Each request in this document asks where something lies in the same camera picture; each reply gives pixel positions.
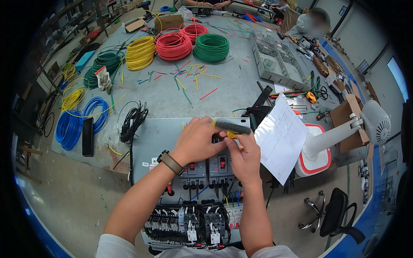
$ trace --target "concrete floor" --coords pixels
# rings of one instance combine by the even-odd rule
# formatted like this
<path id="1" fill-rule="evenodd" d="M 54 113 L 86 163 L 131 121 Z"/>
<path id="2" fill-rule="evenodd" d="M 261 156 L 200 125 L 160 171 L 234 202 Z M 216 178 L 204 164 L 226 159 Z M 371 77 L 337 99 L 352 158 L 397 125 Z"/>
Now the concrete floor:
<path id="1" fill-rule="evenodd" d="M 158 0 L 154 9 L 168 4 L 169 0 Z M 105 39 L 106 36 L 103 35 L 98 41 Z M 60 50 L 54 60 L 65 60 L 71 51 L 71 48 L 67 49 L 69 46 Z M 57 106 L 55 104 L 52 109 L 56 117 L 60 113 Z M 17 177 L 25 182 L 22 188 L 26 198 L 56 240 L 75 257 L 94 257 L 105 222 L 116 203 L 130 188 L 130 184 L 125 184 L 125 174 L 96 168 L 52 152 L 50 144 L 56 122 L 57 119 L 48 138 L 40 137 L 35 141 L 34 148 L 43 151 L 43 155 L 32 155 L 29 160 L 31 175 L 41 180 L 42 184 L 37 185 L 20 174 L 17 174 Z M 312 234 L 310 230 L 300 230 L 297 227 L 299 223 L 307 223 L 315 215 L 314 210 L 305 205 L 303 199 L 309 197 L 316 201 L 318 191 L 323 190 L 328 203 L 335 187 L 347 192 L 348 169 L 349 202 L 356 202 L 361 207 L 363 194 L 357 176 L 357 165 L 358 163 L 353 163 L 348 168 L 344 166 L 298 179 L 289 194 L 283 193 L 283 187 L 275 189 L 268 206 L 274 242 L 277 245 L 289 246 L 303 258 L 317 257 L 324 252 L 327 237 L 322 238 L 318 232 Z M 271 175 L 262 172 L 261 176 L 264 196 L 268 198 L 271 189 L 265 182 L 270 180 Z M 339 236 L 333 237 L 331 244 L 338 238 Z M 135 246 L 140 257 L 152 257 L 140 235 L 136 238 Z"/>

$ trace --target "black phone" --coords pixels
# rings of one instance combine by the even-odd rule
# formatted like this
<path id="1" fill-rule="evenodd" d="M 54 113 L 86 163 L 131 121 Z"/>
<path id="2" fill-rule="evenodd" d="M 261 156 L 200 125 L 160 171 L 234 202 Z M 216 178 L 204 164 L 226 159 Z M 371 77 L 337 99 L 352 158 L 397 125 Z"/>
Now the black phone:
<path id="1" fill-rule="evenodd" d="M 82 154 L 93 156 L 93 117 L 83 120 Z"/>

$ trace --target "hand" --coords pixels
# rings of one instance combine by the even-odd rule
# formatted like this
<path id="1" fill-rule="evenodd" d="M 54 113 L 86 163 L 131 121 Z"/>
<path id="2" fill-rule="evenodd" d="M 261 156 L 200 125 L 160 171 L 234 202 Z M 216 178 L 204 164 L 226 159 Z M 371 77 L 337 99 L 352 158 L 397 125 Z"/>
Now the hand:
<path id="1" fill-rule="evenodd" d="M 220 132 L 220 136 L 225 137 L 225 132 Z M 255 142 L 254 133 L 251 130 L 249 135 L 237 135 L 235 139 L 239 140 L 244 147 L 241 152 L 237 143 L 228 137 L 224 138 L 232 159 L 232 169 L 234 175 L 241 181 L 242 185 L 249 183 L 261 184 L 259 167 L 261 160 L 261 149 Z"/>
<path id="2" fill-rule="evenodd" d="M 212 135 L 221 132 L 212 128 L 212 119 L 194 117 L 179 135 L 170 156 L 181 166 L 210 158 L 227 147 L 224 141 L 211 143 Z"/>
<path id="3" fill-rule="evenodd" d="M 213 7 L 212 4 L 208 3 L 208 2 L 203 2 L 202 6 L 206 6 L 206 7 Z"/>
<path id="4" fill-rule="evenodd" d="M 225 5 L 224 3 L 214 4 L 214 7 L 217 8 L 217 9 L 222 9 L 222 8 L 224 8 L 225 6 L 226 6 L 226 5 Z"/>

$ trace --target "black chair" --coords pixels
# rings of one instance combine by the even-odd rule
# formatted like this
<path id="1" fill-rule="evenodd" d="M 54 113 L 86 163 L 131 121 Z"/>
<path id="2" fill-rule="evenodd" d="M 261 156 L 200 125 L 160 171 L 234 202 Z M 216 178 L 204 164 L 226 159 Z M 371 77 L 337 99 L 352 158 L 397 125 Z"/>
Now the black chair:
<path id="1" fill-rule="evenodd" d="M 321 237 L 326 237 L 328 235 L 333 237 L 335 235 L 345 233 L 354 238 L 357 244 L 362 243 L 366 237 L 360 230 L 356 229 L 355 227 L 352 227 L 354 219 L 356 217 L 357 204 L 352 203 L 349 206 L 347 206 L 349 202 L 349 197 L 347 196 L 347 194 L 345 194 L 342 190 L 338 188 L 334 188 L 333 193 L 331 194 L 330 203 L 327 204 L 324 212 L 323 210 L 325 203 L 325 195 L 323 191 L 318 192 L 318 195 L 323 197 L 323 204 L 321 206 L 321 209 L 318 209 L 317 205 L 313 201 L 310 201 L 309 198 L 304 199 L 304 203 L 310 205 L 317 211 L 317 217 L 307 225 L 298 224 L 298 227 L 300 229 L 309 228 L 318 220 L 317 227 L 311 229 L 311 232 L 315 233 L 320 227 L 321 218 L 324 217 L 323 223 L 320 228 Z M 349 210 L 351 207 L 354 207 L 353 215 L 351 216 L 351 219 L 349 220 L 347 225 L 343 227 L 342 223 L 344 215 L 346 211 Z"/>

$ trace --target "worker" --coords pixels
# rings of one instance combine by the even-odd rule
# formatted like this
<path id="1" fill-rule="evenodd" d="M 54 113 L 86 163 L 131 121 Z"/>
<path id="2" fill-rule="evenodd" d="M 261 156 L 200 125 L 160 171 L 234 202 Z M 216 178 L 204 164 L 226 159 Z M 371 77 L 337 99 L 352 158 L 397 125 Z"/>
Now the worker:
<path id="1" fill-rule="evenodd" d="M 318 39 L 323 37 L 330 28 L 330 16 L 322 8 L 312 8 L 306 14 L 298 16 L 297 23 L 285 34 L 297 40 L 305 36 L 314 40 L 316 47 L 320 47 Z"/>
<path id="2" fill-rule="evenodd" d="M 289 7 L 290 6 L 287 4 L 287 0 L 280 0 L 278 4 L 271 4 L 270 9 L 272 9 L 275 13 L 274 21 L 277 21 L 279 18 L 284 19 L 285 11 Z"/>
<path id="3" fill-rule="evenodd" d="M 245 194 L 240 222 L 241 241 L 245 251 L 233 246 L 219 251 L 181 247 L 164 250 L 157 257 L 250 258 L 254 255 L 254 258 L 296 258 L 287 246 L 273 246 L 273 232 L 265 208 L 259 174 L 260 147 L 255 142 L 254 134 L 235 137 L 244 147 L 244 152 L 241 152 L 237 143 L 227 137 L 225 132 L 212 127 L 212 122 L 208 116 L 202 119 L 193 118 L 181 132 L 169 156 L 184 167 L 188 163 L 212 157 L 228 147 L 234 175 L 241 181 Z M 224 140 L 212 144 L 211 137 L 214 133 L 219 133 Z M 176 176 L 164 162 L 160 162 L 125 193 L 106 222 L 96 258 L 138 257 L 134 247 L 135 238 L 152 214 L 167 185 Z"/>
<path id="4" fill-rule="evenodd" d="M 207 6 L 207 7 L 215 7 L 217 9 L 222 9 L 225 6 L 229 6 L 230 4 L 231 4 L 231 0 L 202 0 L 202 1 L 186 0 L 187 6 Z"/>

